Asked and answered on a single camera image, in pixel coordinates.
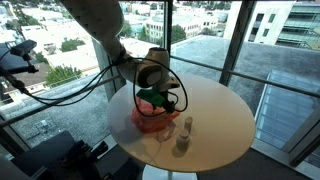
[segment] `small bottle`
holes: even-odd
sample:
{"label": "small bottle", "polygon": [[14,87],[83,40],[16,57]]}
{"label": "small bottle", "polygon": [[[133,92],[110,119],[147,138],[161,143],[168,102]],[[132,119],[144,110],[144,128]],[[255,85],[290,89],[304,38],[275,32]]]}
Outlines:
{"label": "small bottle", "polygon": [[193,118],[190,116],[184,120],[184,128],[188,130],[189,134],[191,134],[192,122],[193,122]]}
{"label": "small bottle", "polygon": [[186,129],[183,129],[179,136],[177,137],[176,146],[177,149],[180,151],[187,151],[189,147],[190,137],[189,132]]}

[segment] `floor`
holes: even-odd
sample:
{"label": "floor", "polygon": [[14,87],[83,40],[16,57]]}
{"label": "floor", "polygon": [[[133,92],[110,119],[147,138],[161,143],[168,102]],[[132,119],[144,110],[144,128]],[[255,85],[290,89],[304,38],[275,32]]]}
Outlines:
{"label": "floor", "polygon": [[[129,158],[129,155],[110,137],[106,140],[110,149],[99,162],[97,163],[98,169],[101,174],[115,173]],[[140,166],[141,170],[145,166],[144,163],[139,161],[135,162]],[[239,160],[232,164],[229,164],[223,168],[216,170],[197,173],[199,180],[264,180],[264,179],[290,179],[290,180],[307,180],[309,178],[304,175],[289,169],[288,167],[270,159],[269,157],[257,152],[254,149],[249,151],[242,156]],[[138,180],[142,179],[142,173],[138,177]]]}

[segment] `table top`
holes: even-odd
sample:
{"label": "table top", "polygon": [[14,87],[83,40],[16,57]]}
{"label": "table top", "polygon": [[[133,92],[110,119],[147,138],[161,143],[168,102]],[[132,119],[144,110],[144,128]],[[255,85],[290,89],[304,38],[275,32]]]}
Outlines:
{"label": "table top", "polygon": [[[121,88],[108,109],[108,126],[115,141],[136,159],[176,172],[212,170],[240,158],[250,148],[255,134],[248,105],[218,82],[190,74],[179,77],[188,94],[188,109],[166,129],[151,134],[141,133],[131,122],[132,84]],[[182,88],[170,91],[179,96],[177,107],[183,109]],[[193,118],[191,140],[188,150],[181,152],[176,148],[176,137],[188,116]]]}

